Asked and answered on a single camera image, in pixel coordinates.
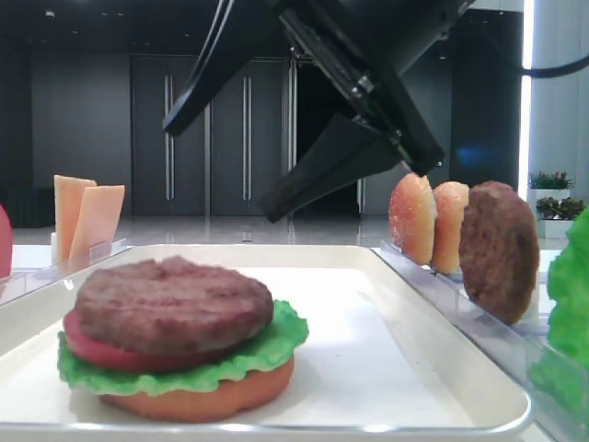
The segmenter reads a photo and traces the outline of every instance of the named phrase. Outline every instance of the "floor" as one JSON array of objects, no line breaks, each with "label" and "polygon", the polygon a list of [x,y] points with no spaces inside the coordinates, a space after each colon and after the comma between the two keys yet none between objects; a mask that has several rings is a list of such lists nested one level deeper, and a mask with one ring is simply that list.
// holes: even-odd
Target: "floor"
[{"label": "floor", "polygon": [[[49,244],[52,227],[15,229],[15,244]],[[385,217],[283,220],[271,224],[257,217],[123,218],[116,239],[128,245],[177,244],[346,244],[380,247],[389,239]],[[540,248],[561,250],[566,239],[541,239]]]}]

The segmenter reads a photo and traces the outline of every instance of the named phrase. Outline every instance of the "beef patty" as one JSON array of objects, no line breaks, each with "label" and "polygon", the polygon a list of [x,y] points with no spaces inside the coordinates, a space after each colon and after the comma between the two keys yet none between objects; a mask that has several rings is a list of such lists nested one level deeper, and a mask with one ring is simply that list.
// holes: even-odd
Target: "beef patty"
[{"label": "beef patty", "polygon": [[507,184],[470,190],[460,231],[460,267],[468,297],[505,323],[518,322],[536,287],[536,219]]},{"label": "beef patty", "polygon": [[97,270],[75,302],[82,332],[146,355],[223,349],[272,321],[268,288],[221,267],[180,257]]}]

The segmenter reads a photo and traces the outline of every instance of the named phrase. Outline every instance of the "ceiling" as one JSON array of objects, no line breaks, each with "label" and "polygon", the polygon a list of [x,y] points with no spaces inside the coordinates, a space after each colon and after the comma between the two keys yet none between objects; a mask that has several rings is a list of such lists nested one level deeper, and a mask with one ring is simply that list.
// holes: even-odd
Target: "ceiling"
[{"label": "ceiling", "polygon": [[[36,51],[198,54],[217,0],[0,0],[0,36]],[[469,10],[431,52],[451,59],[457,41],[481,27],[512,26],[521,14]],[[282,34],[260,56],[288,49]]]}]

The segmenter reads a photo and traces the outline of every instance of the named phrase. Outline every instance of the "white tray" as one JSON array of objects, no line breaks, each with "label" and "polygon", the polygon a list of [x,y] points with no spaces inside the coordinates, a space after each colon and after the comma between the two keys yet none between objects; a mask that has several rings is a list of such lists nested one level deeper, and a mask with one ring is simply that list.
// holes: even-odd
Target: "white tray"
[{"label": "white tray", "polygon": [[[163,425],[70,391],[56,369],[62,316],[98,267],[182,255],[259,278],[307,318],[282,397],[221,425]],[[529,396],[374,252],[347,246],[145,246],[0,308],[0,440],[515,441]]]}]

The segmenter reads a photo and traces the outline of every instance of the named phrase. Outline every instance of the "black cable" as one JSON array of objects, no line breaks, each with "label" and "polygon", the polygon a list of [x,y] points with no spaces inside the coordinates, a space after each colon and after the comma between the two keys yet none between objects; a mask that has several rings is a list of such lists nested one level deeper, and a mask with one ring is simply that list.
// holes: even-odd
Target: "black cable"
[{"label": "black cable", "polygon": [[559,78],[562,76],[575,74],[589,66],[589,54],[587,54],[584,58],[577,60],[576,62],[563,64],[561,66],[525,69],[524,67],[514,63],[503,53],[501,46],[486,29],[482,30],[482,34],[491,44],[493,49],[497,52],[497,55],[499,55],[502,61],[510,68],[515,70],[515,72],[517,72],[520,76],[530,76],[535,79]]}]

